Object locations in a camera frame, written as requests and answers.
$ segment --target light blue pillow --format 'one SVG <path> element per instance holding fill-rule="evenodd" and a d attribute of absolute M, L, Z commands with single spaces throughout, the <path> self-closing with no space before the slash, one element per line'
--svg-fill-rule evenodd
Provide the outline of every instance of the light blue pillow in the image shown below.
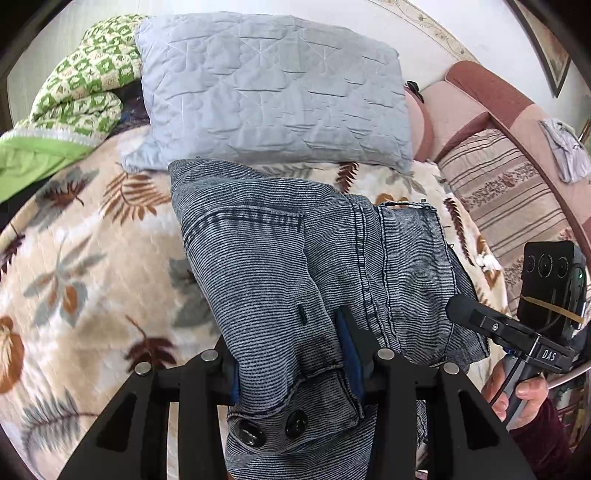
<path fill-rule="evenodd" d="M 340 162 L 408 171 L 398 53 L 347 28 L 228 12 L 166 15 L 136 32 L 150 134 L 128 171 L 182 158 Z"/>

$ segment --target green checkered blanket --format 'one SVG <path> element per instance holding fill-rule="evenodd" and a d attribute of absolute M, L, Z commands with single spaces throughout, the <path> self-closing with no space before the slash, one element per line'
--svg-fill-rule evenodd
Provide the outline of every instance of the green checkered blanket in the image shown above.
<path fill-rule="evenodd" d="M 29 117 L 0 138 L 0 202 L 104 142 L 122 110 L 110 90 L 141 77 L 134 33 L 145 18 L 121 15 L 98 22 L 49 75 Z"/>

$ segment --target handle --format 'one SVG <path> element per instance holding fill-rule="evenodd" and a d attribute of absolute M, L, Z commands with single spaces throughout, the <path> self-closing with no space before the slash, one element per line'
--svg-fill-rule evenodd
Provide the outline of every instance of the handle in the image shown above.
<path fill-rule="evenodd" d="M 504 356 L 503 369 L 505 370 L 505 375 L 511 371 L 517 360 L 517 357 L 514 357 L 510 353 Z M 507 408 L 507 416 L 503 422 L 503 425 L 506 426 L 507 430 L 513 430 L 515 428 L 515 422 L 513 419 L 516 421 L 519 418 L 527 403 L 525 400 L 521 400 L 515 395 L 515 387 L 521 382 L 534 378 L 539 374 L 540 370 L 538 368 L 532 367 L 530 364 L 522 363 L 517 367 L 515 374 L 511 380 L 509 380 L 509 383 L 507 383 L 504 391 L 509 397 L 509 407 Z"/>

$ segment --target gray cloth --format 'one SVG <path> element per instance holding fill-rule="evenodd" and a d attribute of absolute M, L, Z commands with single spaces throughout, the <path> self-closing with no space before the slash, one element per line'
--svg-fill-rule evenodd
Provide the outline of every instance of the gray cloth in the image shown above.
<path fill-rule="evenodd" d="M 340 306 L 416 364 L 467 371 L 488 355 L 485 339 L 447 319 L 452 295 L 476 295 L 430 205 L 391 210 L 222 161 L 176 161 L 169 171 L 187 258 L 240 366 L 226 445 L 236 480 L 365 477 L 376 411 L 348 383 L 333 323 Z M 309 423 L 293 440 L 285 424 L 296 410 Z M 243 444 L 241 419 L 266 444 Z M 419 402 L 418 442 L 426 426 Z"/>
<path fill-rule="evenodd" d="M 136 33 L 151 131 L 128 171 L 179 158 L 242 164 L 354 161 L 408 171 L 398 53 L 300 18 L 165 15 Z"/>
<path fill-rule="evenodd" d="M 591 159 L 574 129 L 556 118 L 546 118 L 540 124 L 558 162 L 560 180 L 575 183 L 589 175 Z"/>

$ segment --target black camera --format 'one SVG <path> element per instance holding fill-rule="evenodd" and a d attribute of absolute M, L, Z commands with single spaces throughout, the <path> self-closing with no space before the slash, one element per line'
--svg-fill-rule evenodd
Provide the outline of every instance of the black camera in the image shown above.
<path fill-rule="evenodd" d="M 586 297 L 586 259 L 573 242 L 525 244 L 521 298 L 517 317 L 524 325 L 560 345 L 568 345 L 580 324 L 530 303 L 532 297 L 583 316 Z"/>

